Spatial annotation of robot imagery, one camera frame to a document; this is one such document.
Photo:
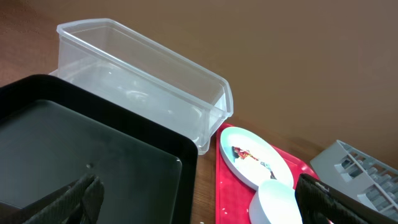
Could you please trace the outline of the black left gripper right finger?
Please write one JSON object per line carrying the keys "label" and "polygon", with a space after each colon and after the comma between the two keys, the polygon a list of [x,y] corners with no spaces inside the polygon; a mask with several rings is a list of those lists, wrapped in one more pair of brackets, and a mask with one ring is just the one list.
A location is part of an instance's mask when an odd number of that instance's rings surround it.
{"label": "black left gripper right finger", "polygon": [[397,224],[308,174],[300,174],[295,199],[303,224]]}

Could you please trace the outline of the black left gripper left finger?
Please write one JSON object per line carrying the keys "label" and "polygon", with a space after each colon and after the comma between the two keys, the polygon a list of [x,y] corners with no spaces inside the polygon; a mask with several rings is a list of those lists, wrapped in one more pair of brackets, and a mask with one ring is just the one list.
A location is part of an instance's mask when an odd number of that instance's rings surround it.
{"label": "black left gripper left finger", "polygon": [[104,201],[104,185],[95,174],[52,192],[44,198],[15,209],[1,224],[96,224]]}

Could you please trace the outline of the light blue bowl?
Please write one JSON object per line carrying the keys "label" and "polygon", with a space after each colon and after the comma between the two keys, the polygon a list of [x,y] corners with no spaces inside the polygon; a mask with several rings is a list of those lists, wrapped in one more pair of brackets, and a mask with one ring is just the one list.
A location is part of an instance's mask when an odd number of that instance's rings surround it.
{"label": "light blue bowl", "polygon": [[264,181],[249,205],[251,224],[302,224],[295,190],[278,180]]}

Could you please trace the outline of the light blue plate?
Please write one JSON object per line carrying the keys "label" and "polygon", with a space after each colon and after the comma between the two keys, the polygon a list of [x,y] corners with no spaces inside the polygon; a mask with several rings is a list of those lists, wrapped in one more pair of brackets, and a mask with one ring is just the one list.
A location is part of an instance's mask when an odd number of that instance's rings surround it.
{"label": "light blue plate", "polygon": [[220,151],[227,167],[253,190],[274,179],[292,188],[294,178],[282,156],[258,135],[239,127],[220,134]]}

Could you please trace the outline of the red snack wrapper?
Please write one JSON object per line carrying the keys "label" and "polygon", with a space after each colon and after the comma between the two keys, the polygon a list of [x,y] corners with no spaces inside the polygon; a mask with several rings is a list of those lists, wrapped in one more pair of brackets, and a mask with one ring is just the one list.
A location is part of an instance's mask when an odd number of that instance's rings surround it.
{"label": "red snack wrapper", "polygon": [[269,164],[266,164],[265,162],[259,160],[258,158],[254,157],[249,151],[241,149],[240,147],[233,146],[232,150],[235,160],[246,161],[246,162],[254,161],[256,164],[264,167],[269,171],[269,176],[271,179],[276,179]]}

